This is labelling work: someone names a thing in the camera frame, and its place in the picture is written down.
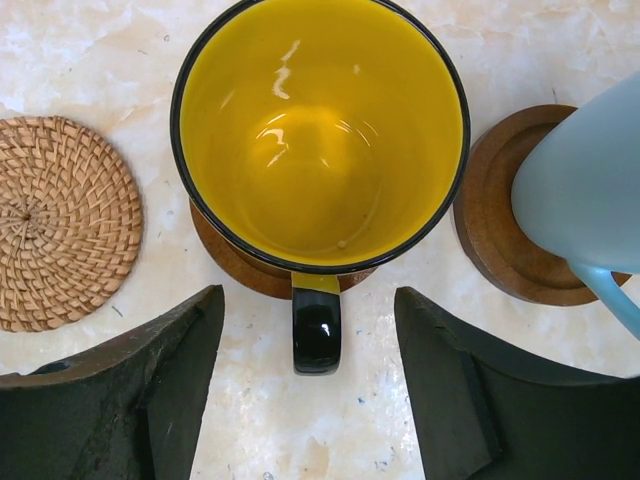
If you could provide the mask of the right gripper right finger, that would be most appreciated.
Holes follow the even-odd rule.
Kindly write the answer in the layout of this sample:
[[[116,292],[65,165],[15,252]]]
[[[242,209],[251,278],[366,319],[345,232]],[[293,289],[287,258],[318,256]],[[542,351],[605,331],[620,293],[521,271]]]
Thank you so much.
[[[570,367],[410,287],[396,332],[429,479],[635,479],[639,381]]]

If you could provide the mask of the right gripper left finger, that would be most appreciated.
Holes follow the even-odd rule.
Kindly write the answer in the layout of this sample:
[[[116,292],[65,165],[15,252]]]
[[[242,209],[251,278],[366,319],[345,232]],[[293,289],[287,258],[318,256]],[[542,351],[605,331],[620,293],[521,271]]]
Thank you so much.
[[[91,349],[2,376],[2,478],[189,478],[223,324],[223,289],[208,286]]]

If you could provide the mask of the dark wooden coaster back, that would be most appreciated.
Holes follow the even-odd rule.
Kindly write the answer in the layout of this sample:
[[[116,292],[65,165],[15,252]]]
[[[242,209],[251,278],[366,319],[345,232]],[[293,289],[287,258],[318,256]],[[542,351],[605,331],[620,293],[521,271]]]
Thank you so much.
[[[567,262],[534,244],[518,226],[511,203],[514,177],[531,151],[578,108],[539,105],[514,113],[473,146],[462,190],[454,204],[461,244],[495,286],[533,303],[573,306],[594,293]],[[615,273],[621,288],[632,274]]]

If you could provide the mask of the woven rattan coaster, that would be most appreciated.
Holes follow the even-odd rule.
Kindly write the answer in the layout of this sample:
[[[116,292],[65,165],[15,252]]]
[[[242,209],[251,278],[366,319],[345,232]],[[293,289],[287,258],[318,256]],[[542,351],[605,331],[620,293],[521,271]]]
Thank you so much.
[[[60,116],[2,120],[2,330],[93,313],[130,273],[142,236],[141,195],[106,139]]]

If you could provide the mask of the white mug blue handle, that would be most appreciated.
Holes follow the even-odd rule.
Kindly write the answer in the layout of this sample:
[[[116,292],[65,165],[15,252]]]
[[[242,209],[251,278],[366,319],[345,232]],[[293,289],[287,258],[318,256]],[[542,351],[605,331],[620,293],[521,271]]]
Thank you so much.
[[[531,151],[511,189],[515,220],[563,258],[633,335],[639,307],[615,273],[639,272],[639,75],[575,110]]]

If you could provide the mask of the amber yellow glass mug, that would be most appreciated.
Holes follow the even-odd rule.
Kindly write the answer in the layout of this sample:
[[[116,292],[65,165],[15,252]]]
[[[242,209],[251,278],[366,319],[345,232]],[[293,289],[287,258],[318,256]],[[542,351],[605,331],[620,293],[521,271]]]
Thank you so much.
[[[190,49],[170,110],[194,206],[228,244],[290,276],[301,375],[338,368],[340,278],[437,225],[470,133],[450,56],[391,1],[240,1]]]

